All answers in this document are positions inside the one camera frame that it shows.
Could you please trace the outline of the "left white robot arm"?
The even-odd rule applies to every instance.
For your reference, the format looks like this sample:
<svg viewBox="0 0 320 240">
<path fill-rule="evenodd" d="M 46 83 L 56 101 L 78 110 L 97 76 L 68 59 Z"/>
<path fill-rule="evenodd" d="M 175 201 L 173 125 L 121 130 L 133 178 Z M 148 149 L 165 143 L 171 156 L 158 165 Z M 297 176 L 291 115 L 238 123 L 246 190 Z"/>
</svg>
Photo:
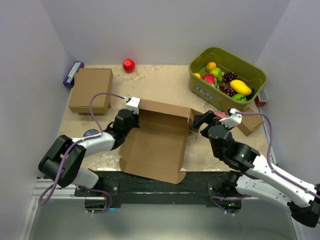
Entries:
<svg viewBox="0 0 320 240">
<path fill-rule="evenodd" d="M 123 108 L 101 133 L 81 138 L 60 135 L 38 165 L 38 170 L 64 188 L 85 187 L 92 196 L 99 196 L 104 184 L 92 170 L 81 168 L 83 159 L 112 151 L 121 146 L 133 128 L 139 127 L 139 110 Z"/>
</svg>

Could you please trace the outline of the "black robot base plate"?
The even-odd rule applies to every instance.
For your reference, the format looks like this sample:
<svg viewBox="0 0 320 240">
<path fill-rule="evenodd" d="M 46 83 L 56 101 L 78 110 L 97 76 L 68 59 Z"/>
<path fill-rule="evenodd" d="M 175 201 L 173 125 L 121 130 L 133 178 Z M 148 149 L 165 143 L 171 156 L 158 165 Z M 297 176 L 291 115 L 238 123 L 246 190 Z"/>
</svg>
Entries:
<svg viewBox="0 0 320 240">
<path fill-rule="evenodd" d="M 204 205 L 236 213 L 242 196 L 235 190 L 238 173 L 234 171 L 189 171 L 178 184 L 153 180 L 121 171 L 97 171 L 97 192 L 78 187 L 76 197 L 85 197 L 85 208 L 101 210 L 106 204 L 120 208 L 124 204 Z"/>
</svg>

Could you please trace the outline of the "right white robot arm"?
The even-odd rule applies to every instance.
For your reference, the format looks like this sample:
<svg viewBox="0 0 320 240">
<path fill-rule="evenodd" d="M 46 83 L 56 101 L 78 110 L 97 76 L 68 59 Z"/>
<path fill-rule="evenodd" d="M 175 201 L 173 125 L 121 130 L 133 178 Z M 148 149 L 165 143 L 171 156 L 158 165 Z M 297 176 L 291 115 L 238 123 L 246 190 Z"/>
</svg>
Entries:
<svg viewBox="0 0 320 240">
<path fill-rule="evenodd" d="M 222 196 L 210 196 L 218 207 L 220 202 L 241 201 L 254 197 L 283 207 L 300 224 L 315 228 L 320 223 L 320 186 L 303 181 L 273 164 L 253 147 L 236 141 L 231 129 L 245 116 L 230 108 L 224 118 L 209 110 L 196 115 L 192 127 L 207 126 L 201 135 L 207 138 L 214 157 L 231 168 L 226 180 L 217 188 Z"/>
</svg>

